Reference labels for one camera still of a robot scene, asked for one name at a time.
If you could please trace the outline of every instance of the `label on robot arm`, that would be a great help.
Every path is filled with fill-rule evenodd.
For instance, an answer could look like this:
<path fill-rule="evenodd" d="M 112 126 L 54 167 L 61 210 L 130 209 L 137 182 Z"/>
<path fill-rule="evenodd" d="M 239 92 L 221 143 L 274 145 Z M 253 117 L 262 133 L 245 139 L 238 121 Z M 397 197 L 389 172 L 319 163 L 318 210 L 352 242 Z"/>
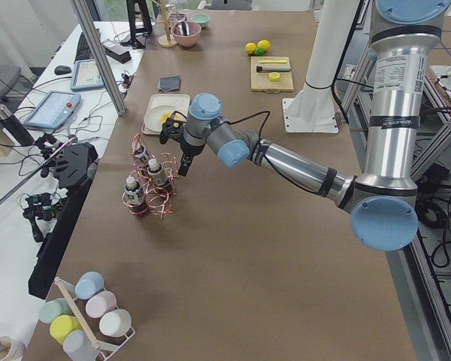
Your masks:
<path fill-rule="evenodd" d="M 378 60 L 374 92 L 402 90 L 422 94 L 426 60 L 426 56 L 416 53 Z"/>

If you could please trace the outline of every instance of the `computer mouse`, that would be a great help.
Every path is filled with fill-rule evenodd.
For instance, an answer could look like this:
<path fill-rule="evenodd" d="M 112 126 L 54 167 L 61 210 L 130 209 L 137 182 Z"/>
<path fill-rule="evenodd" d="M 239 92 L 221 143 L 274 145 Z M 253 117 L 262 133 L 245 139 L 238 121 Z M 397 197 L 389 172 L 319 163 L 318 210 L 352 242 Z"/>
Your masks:
<path fill-rule="evenodd" d="M 70 66 L 67 65 L 59 65 L 55 68 L 53 72 L 55 73 L 55 75 L 63 75 L 72 73 L 72 69 L 70 68 Z"/>

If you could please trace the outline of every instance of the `green bowl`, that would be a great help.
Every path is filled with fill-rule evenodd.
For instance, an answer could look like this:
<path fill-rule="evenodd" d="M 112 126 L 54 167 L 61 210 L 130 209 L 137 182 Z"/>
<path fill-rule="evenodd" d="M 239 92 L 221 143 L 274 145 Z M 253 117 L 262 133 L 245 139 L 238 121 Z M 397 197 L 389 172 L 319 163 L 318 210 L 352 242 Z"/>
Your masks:
<path fill-rule="evenodd" d="M 201 26 L 201 28 L 205 29 L 209 25 L 210 16 L 207 14 L 195 14 L 192 15 L 191 19 L 194 23 L 197 23 Z"/>

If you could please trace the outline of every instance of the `wooden cutting board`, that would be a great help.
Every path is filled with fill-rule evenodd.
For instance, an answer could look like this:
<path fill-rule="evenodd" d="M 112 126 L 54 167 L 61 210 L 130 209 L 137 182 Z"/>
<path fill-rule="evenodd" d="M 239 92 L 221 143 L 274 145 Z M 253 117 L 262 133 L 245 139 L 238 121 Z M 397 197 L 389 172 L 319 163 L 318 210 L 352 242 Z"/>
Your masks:
<path fill-rule="evenodd" d="M 286 63 L 261 63 L 264 60 L 286 60 Z M 292 83 L 292 71 L 280 72 L 279 81 L 270 81 L 268 79 L 269 73 L 256 71 L 256 67 L 274 66 L 290 67 L 291 63 L 288 56 L 251 56 L 250 57 L 250 89 L 253 92 L 267 92 L 267 93 L 280 93 L 280 92 L 293 92 L 294 84 Z"/>

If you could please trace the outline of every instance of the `blue joint cap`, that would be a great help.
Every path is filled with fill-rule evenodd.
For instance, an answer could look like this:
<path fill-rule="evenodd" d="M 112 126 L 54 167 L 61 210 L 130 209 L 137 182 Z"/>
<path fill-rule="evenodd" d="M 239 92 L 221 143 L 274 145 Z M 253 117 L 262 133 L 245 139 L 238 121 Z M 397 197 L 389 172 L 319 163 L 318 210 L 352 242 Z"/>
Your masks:
<path fill-rule="evenodd" d="M 374 60 L 374 61 L 377 60 L 377 54 L 372 49 L 368 50 L 368 56 L 369 56 L 369 59 L 371 59 L 371 60 Z"/>
<path fill-rule="evenodd" d="M 418 217 L 402 199 L 374 196 L 358 203 L 351 212 L 356 237 L 375 250 L 398 250 L 415 237 Z"/>
<path fill-rule="evenodd" d="M 241 164 L 249 156 L 249 148 L 240 139 L 225 143 L 217 152 L 217 158 L 227 168 L 234 168 Z"/>
<path fill-rule="evenodd" d="M 200 93 L 192 100 L 189 113 L 199 120 L 212 120 L 222 113 L 222 103 L 214 94 Z"/>
<path fill-rule="evenodd" d="M 451 0 L 376 0 L 377 12 L 399 25 L 416 25 L 443 13 Z"/>

